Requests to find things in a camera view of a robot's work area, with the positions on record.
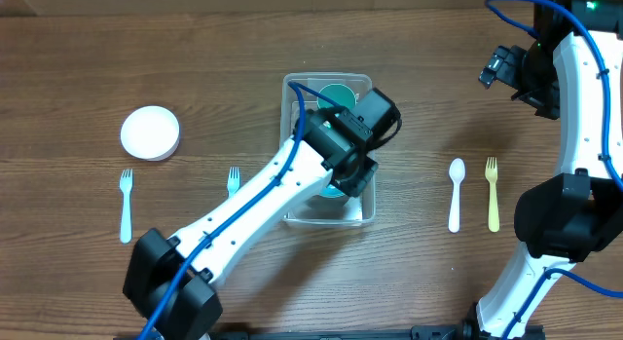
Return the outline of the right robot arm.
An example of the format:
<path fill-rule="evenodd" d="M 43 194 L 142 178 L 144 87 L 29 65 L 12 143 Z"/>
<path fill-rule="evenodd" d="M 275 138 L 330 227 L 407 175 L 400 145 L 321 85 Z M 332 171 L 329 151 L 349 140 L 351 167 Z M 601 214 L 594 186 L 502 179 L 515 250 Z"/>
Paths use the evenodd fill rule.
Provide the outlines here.
<path fill-rule="evenodd" d="M 518 245 L 463 339 L 543 338 L 529 320 L 548 291 L 622 231 L 622 2 L 528 1 L 532 45 L 498 47 L 479 79 L 559 121 L 561 148 L 552 177 L 519 198 Z"/>

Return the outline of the light blue bowl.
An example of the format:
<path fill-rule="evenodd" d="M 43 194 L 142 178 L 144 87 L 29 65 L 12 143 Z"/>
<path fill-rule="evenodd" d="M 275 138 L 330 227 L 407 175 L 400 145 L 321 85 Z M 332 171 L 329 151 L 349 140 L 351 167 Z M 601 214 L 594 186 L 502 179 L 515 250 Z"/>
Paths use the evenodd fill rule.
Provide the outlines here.
<path fill-rule="evenodd" d="M 345 196 L 345 194 L 337 187 L 329 184 L 319 193 L 319 196 L 325 199 L 338 199 Z"/>

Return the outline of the green cup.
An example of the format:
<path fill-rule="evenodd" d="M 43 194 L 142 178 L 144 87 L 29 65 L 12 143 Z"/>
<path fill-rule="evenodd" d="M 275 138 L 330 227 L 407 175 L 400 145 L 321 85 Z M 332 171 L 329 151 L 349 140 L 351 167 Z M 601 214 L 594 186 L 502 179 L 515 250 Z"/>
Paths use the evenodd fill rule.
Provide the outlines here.
<path fill-rule="evenodd" d="M 348 109 L 351 109 L 357 103 L 357 94 L 350 87 L 343 84 L 329 84 L 323 87 L 319 93 Z"/>

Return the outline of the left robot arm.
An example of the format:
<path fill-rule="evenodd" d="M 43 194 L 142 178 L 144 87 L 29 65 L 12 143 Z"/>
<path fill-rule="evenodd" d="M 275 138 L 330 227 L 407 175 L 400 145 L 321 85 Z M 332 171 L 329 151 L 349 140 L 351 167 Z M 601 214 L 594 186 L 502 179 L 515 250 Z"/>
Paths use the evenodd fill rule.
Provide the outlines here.
<path fill-rule="evenodd" d="M 199 339 L 223 312 L 217 290 L 289 210 L 333 185 L 357 197 L 378 165 L 369 157 L 392 127 L 370 108 L 304 110 L 292 136 L 231 198 L 165 237 L 135 243 L 123 293 L 147 322 L 139 338 Z"/>

